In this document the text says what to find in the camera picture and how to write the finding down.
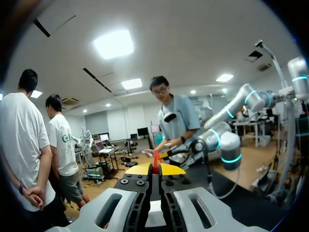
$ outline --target light blue t-shirt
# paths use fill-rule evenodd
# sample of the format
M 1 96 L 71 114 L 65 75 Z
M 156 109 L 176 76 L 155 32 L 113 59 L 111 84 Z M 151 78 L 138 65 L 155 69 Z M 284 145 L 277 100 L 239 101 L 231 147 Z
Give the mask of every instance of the light blue t-shirt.
M 169 123 L 164 121 L 164 115 L 177 112 L 177 118 Z M 198 114 L 191 100 L 185 95 L 176 95 L 168 106 L 162 106 L 158 114 L 163 139 L 177 139 L 188 130 L 200 129 Z M 191 142 L 200 135 L 198 130 L 190 139 Z

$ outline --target red object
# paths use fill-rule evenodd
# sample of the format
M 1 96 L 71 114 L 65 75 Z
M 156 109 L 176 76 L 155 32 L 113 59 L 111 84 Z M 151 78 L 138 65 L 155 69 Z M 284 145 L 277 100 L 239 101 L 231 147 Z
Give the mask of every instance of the red object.
M 159 164 L 158 164 L 159 157 L 160 157 L 159 152 L 154 151 L 153 174 L 159 174 Z

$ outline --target person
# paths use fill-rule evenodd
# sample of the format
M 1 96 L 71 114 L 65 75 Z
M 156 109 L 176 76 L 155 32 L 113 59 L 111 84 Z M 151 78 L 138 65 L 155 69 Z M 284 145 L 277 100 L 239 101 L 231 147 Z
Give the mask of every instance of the person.
M 200 123 L 190 99 L 185 95 L 172 95 L 169 91 L 169 82 L 164 76 L 152 78 L 150 90 L 162 102 L 158 118 L 163 140 L 154 150 L 146 149 L 144 151 L 153 154 L 155 150 L 161 151 L 166 147 L 173 148 L 196 139 L 200 134 Z M 178 154 L 169 159 L 170 164 L 179 165 L 185 157 Z
M 79 208 L 90 201 L 79 181 L 72 132 L 63 116 L 61 98 L 52 94 L 46 99 L 46 111 L 51 119 L 48 123 L 48 137 L 53 153 L 52 170 L 59 180 L 60 187 L 68 202 L 74 202 Z
M 52 152 L 43 117 L 29 97 L 38 83 L 32 69 L 24 70 L 18 92 L 0 105 L 0 152 L 13 192 L 27 216 L 41 231 L 69 224 L 62 201 L 48 181 Z

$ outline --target wristwatch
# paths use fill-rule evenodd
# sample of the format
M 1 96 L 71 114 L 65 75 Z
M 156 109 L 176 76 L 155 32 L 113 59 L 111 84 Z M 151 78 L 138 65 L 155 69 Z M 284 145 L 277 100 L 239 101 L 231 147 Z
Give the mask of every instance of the wristwatch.
M 180 137 L 181 139 L 182 139 L 182 143 L 184 144 L 184 142 L 185 142 L 185 138 L 182 136 L 182 137 Z
M 24 188 L 25 186 L 23 185 L 23 183 L 20 183 L 20 185 L 19 185 L 19 188 L 18 188 L 18 191 L 19 191 L 19 193 L 21 194 L 21 195 L 24 195 L 23 194 L 23 188 Z

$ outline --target gray shorts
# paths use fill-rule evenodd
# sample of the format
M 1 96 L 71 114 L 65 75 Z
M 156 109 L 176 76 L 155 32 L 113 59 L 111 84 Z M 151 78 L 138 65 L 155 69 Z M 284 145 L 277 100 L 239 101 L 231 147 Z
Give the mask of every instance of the gray shorts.
M 79 182 L 78 172 L 70 176 L 59 175 L 59 177 L 59 184 L 67 201 L 69 203 L 71 201 L 74 203 L 81 202 L 84 191 Z

